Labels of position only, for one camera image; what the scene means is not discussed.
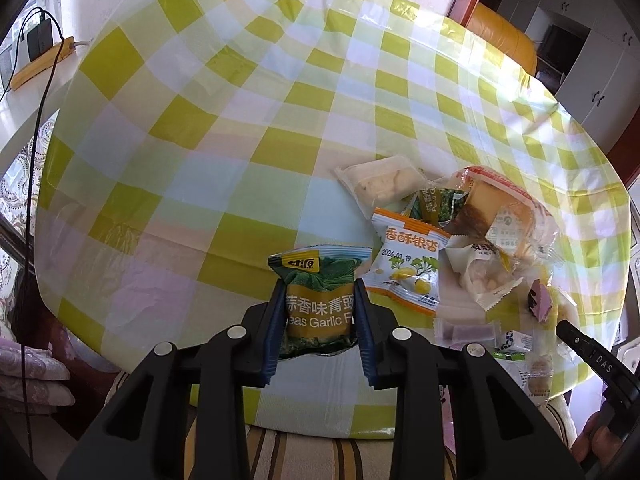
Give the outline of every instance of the green pea snack bag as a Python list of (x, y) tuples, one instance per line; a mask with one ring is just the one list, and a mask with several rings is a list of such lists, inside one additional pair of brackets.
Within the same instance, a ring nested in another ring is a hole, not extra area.
[(466, 191), (428, 187), (409, 199), (402, 215), (443, 228), (457, 216), (467, 196)]
[(287, 329), (280, 358), (334, 354), (354, 346), (355, 270), (371, 248), (318, 245), (269, 256), (268, 263), (287, 285)]

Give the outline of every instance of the floor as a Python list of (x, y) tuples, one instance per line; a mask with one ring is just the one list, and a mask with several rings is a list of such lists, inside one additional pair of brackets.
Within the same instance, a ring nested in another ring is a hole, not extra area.
[[(3, 413), (2, 416), (23, 449), (27, 451), (27, 430), (24, 415)], [(60, 467), (76, 446), (76, 440), (50, 416), (32, 416), (31, 435), (35, 465), (47, 479), (56, 480)]]

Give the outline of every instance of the checkered tablecloth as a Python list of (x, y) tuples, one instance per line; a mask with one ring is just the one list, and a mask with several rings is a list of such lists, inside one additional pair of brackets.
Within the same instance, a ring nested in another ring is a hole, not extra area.
[[(270, 296), (268, 254), (378, 246), (333, 169), (394, 154), (434, 177), (484, 164), (545, 203), (562, 228), (556, 283), (612, 342), (630, 246), (613, 168), (541, 83), (406, 0), (125, 0), (51, 138), (42, 297), (125, 370), (159, 341), (203, 343)], [(431, 317), (394, 310), (432, 334)], [(523, 323), (509, 300), (488, 317)], [(556, 361), (556, 394), (587, 377)], [(366, 386), (357, 349), (283, 362), (245, 394), (252, 424), (334, 437), (390, 436), (394, 403)]]

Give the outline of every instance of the table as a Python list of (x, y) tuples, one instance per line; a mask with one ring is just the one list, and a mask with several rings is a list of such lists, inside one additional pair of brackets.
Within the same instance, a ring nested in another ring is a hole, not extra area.
[[(622, 183), (542, 84), (407, 0), (125, 0), (51, 139), (42, 298), (126, 370), (161, 340), (203, 343), (269, 297), (268, 254), (379, 245), (333, 170), (393, 154), (434, 177), (483, 164), (545, 203), (562, 229), (556, 284), (581, 329), (611, 343), (630, 246)], [(504, 330), (529, 322), (510, 301), (487, 317)], [(433, 318), (393, 308), (430, 336)], [(554, 367), (555, 394), (588, 375), (558, 356)], [(394, 403), (366, 386), (352, 349), (281, 363), (268, 388), (245, 391), (245, 417), (388, 438)]]

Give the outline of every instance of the orange sofa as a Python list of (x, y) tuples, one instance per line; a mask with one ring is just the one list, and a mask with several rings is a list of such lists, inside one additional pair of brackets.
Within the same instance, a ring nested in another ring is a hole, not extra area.
[(533, 42), (489, 7), (477, 4), (466, 28), (536, 75), (538, 58)]

